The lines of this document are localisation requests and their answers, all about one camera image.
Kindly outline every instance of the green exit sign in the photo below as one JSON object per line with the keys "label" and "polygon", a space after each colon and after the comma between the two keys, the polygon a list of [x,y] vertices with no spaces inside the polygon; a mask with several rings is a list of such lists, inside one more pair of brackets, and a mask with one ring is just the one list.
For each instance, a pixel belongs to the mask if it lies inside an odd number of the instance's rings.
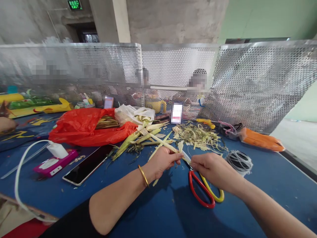
{"label": "green exit sign", "polygon": [[82,6],[80,5],[79,0],[73,0],[73,1],[67,0],[67,2],[68,2],[69,9],[72,11],[77,11],[77,10],[83,9]]}

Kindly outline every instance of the black sleeve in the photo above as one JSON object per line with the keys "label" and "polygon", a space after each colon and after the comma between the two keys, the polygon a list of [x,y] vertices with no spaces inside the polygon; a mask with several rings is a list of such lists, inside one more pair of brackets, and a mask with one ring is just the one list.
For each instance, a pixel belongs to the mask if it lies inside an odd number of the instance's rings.
{"label": "black sleeve", "polygon": [[105,237],[99,234],[94,228],[89,214],[89,199],[76,207],[70,213],[63,216],[50,228],[48,228],[40,238],[50,237]]}

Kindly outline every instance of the orange bag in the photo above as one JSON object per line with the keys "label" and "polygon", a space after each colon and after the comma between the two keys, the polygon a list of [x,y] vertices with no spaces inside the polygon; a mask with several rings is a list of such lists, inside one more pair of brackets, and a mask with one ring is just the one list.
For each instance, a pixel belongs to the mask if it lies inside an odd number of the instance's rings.
{"label": "orange bag", "polygon": [[82,108],[68,111],[57,121],[49,140],[79,146],[102,146],[123,141],[136,131],[137,125],[132,122],[126,122],[120,128],[95,130],[104,115],[114,117],[115,109]]}
{"label": "orange bag", "polygon": [[240,132],[240,140],[246,144],[255,145],[276,152],[284,151],[281,141],[275,137],[262,135],[248,128],[243,128]]}

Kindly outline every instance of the phone screen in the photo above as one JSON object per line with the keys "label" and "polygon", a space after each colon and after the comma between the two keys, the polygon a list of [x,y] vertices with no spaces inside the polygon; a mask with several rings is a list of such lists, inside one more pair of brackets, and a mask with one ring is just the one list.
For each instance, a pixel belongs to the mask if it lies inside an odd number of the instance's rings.
{"label": "phone screen", "polygon": [[101,146],[79,165],[69,171],[64,178],[79,184],[108,156],[112,148],[112,145]]}
{"label": "phone screen", "polygon": [[103,105],[103,108],[106,109],[106,108],[112,108],[113,106],[113,97],[105,97],[105,102],[104,102],[104,105]]}
{"label": "phone screen", "polygon": [[172,108],[172,118],[171,123],[181,123],[183,115],[183,104],[181,103],[174,103]]}

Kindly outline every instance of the green wall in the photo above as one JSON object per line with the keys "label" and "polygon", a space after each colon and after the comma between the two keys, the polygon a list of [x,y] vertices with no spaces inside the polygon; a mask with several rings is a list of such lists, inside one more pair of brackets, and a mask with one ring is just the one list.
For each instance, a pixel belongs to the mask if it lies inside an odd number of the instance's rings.
{"label": "green wall", "polygon": [[[218,43],[226,39],[290,37],[317,33],[317,0],[230,0]],[[317,122],[317,82],[286,118]]]}

